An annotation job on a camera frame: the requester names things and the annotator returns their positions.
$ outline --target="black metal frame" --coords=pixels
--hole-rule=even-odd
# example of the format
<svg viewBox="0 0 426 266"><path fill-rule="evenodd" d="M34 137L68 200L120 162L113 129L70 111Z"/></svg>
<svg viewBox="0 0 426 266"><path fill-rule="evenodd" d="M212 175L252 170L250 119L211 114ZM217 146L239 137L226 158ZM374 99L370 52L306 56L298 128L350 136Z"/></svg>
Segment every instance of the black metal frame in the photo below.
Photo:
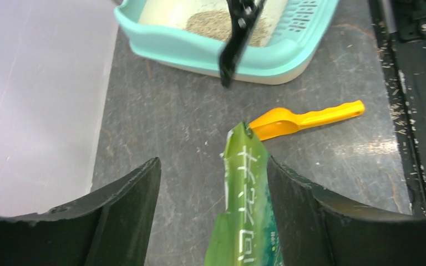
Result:
<svg viewBox="0 0 426 266"><path fill-rule="evenodd" d="M395 0L393 10L400 14L401 10L415 8L420 2L426 4L422 0L412 3ZM403 133L397 136L412 211L416 216L426 216L426 31L417 31L417 39L408 42L400 35L404 24L401 16L396 16L398 31L388 34L377 1L369 1L369 5L389 101L400 106L402 113L401 118L395 120L395 127Z"/></svg>
<svg viewBox="0 0 426 266"><path fill-rule="evenodd" d="M396 1L394 16L401 41L426 38L426 0Z"/></svg>

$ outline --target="green plastic package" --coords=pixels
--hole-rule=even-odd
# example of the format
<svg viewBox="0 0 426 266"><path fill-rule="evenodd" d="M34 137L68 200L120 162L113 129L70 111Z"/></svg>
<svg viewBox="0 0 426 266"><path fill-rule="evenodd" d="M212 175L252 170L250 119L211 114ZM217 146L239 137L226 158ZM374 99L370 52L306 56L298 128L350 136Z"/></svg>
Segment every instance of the green plastic package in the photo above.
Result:
<svg viewBox="0 0 426 266"><path fill-rule="evenodd" d="M267 180L268 152L245 123L228 133L226 211L218 215L205 266L283 266Z"/></svg>

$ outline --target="litter box rim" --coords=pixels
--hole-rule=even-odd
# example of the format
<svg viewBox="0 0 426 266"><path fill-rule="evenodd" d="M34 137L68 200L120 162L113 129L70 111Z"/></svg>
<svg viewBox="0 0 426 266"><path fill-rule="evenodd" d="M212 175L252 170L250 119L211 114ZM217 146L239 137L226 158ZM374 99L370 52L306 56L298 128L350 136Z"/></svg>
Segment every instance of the litter box rim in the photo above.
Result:
<svg viewBox="0 0 426 266"><path fill-rule="evenodd" d="M179 28L172 28L163 25L139 24L138 22L128 18L121 10L129 1L130 0L124 0L121 5L115 7L114 14L125 35L129 38L130 49L133 53L144 58L159 61L166 65L171 65L172 67L217 76L219 73L218 57L225 45L225 42L204 37ZM334 13L338 2L338 0L328 1L328 3L325 4L327 6L327 10L329 11L330 8ZM291 76L293 79L304 71L303 66L306 67L310 59L313 57L330 22L331 19L327 22L325 27L315 23L314 30L309 31L312 34L304 34L301 37L307 39L305 42L306 45L300 46L299 42L290 39L283 39L270 46L248 46L241 58L239 67L237 68L237 75L259 79L280 80L275 84L282 84L290 81L291 79L283 79L287 76ZM158 39L165 38L167 40L165 44L166 49L163 49L163 51L153 50L150 45L137 42L139 38L146 40L152 37ZM192 49L198 49L205 53L213 53L214 57L211 57L210 55L210 60L208 61L201 60L201 58L182 57L182 52L180 51L173 53L169 52L168 48L170 40L190 45ZM291 73L295 71L299 71L298 75L291 75Z"/></svg>

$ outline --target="white panel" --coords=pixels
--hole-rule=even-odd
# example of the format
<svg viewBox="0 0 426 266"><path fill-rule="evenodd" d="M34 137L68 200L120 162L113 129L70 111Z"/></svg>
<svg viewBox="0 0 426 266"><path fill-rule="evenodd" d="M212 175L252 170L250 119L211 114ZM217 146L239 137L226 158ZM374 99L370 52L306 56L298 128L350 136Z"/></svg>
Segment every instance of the white panel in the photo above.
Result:
<svg viewBox="0 0 426 266"><path fill-rule="evenodd" d="M0 215L90 191L117 23L109 0L0 0Z"/></svg>

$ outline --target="turquoise litter tray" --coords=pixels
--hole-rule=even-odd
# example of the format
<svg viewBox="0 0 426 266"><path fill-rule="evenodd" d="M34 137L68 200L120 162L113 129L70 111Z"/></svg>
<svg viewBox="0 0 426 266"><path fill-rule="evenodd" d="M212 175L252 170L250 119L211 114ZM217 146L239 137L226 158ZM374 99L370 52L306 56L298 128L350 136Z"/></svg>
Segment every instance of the turquoise litter tray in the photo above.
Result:
<svg viewBox="0 0 426 266"><path fill-rule="evenodd" d="M267 36L248 46L235 80L277 85L308 66L338 0L268 0L261 19ZM124 0L115 16L132 51L171 67L219 76L218 57L225 43L185 30L187 20L204 11L227 11L226 0Z"/></svg>

